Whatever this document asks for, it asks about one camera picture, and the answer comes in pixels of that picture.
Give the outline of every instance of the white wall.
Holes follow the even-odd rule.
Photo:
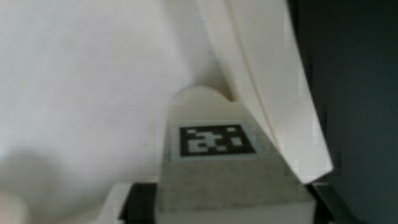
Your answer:
[[[225,91],[193,0],[0,0],[0,188],[35,223],[156,175],[167,103]]]

